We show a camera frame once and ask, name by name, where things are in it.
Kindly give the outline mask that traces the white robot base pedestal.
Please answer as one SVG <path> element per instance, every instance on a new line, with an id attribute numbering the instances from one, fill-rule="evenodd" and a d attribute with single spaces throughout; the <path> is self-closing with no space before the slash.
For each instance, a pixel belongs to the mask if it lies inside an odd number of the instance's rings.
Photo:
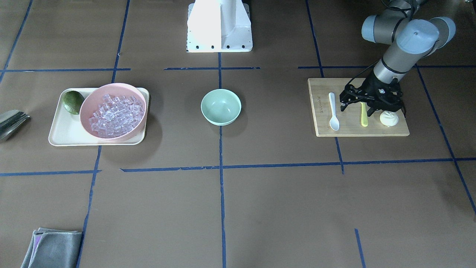
<path id="1" fill-rule="evenodd" d="M 248 4 L 241 0 L 196 0 L 188 6 L 187 52 L 249 52 L 252 48 Z"/>

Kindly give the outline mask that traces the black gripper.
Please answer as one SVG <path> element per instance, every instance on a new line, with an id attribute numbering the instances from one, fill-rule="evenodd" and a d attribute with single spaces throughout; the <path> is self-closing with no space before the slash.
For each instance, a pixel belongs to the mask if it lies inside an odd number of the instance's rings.
<path id="1" fill-rule="evenodd" d="M 397 112 L 404 109 L 402 97 L 403 92 L 398 79 L 393 78 L 387 84 L 371 73 L 360 87 L 355 87 L 351 83 L 345 85 L 344 95 L 339 96 L 340 111 L 344 112 L 351 104 L 365 102 L 369 107 L 367 117 L 371 117 L 374 112 L 379 110 Z"/>

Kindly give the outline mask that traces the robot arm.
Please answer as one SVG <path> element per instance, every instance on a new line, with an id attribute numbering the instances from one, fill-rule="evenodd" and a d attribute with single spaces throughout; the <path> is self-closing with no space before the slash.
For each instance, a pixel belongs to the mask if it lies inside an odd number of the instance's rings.
<path id="1" fill-rule="evenodd" d="M 367 17 L 361 28 L 363 39 L 388 44 L 383 56 L 372 64 L 371 72 L 359 87 L 347 83 L 340 93 L 340 110 L 363 102 L 367 116 L 376 111 L 404 110 L 400 81 L 422 58 L 444 47 L 456 33 L 449 17 L 415 19 L 423 0 L 391 0 L 378 15 Z"/>

